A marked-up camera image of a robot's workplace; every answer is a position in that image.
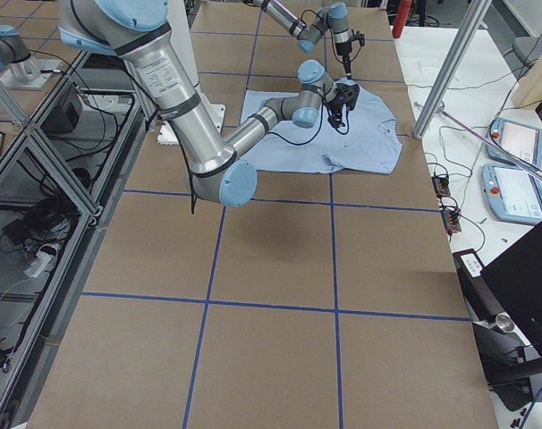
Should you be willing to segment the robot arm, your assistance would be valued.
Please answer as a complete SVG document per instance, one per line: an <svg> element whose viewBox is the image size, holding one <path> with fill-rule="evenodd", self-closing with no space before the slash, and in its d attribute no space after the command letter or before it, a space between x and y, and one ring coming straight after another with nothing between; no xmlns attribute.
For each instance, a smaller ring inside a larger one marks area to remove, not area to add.
<svg viewBox="0 0 542 429"><path fill-rule="evenodd" d="M360 93L351 79L335 82L324 66L303 62L301 90L270 98L238 129L222 137L171 44L166 1L62 1L61 40L77 49L114 55L130 63L162 120L173 129L188 169L193 198L243 206L253 197L258 173L243 155L279 122L310 128L322 112L337 129Z"/></svg>
<svg viewBox="0 0 542 429"><path fill-rule="evenodd" d="M365 35L350 29L345 3L338 2L323 7L315 13L315 19L312 23L305 22L302 16L297 17L294 15L280 1L244 1L244 3L260 8L264 13L267 13L292 37L298 40L300 50L305 53L311 52L318 41L328 31L331 31L335 54L343 65L346 79L352 79L352 43L357 41L360 46L364 46Z"/></svg>

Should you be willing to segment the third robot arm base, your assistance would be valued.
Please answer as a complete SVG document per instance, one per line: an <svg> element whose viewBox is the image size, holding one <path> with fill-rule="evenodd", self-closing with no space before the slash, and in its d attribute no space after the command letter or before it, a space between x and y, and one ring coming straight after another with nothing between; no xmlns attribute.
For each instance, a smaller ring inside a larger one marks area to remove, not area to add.
<svg viewBox="0 0 542 429"><path fill-rule="evenodd" d="M0 25L0 80L7 88L41 89L60 71L60 64L58 59L35 57L15 27Z"/></svg>

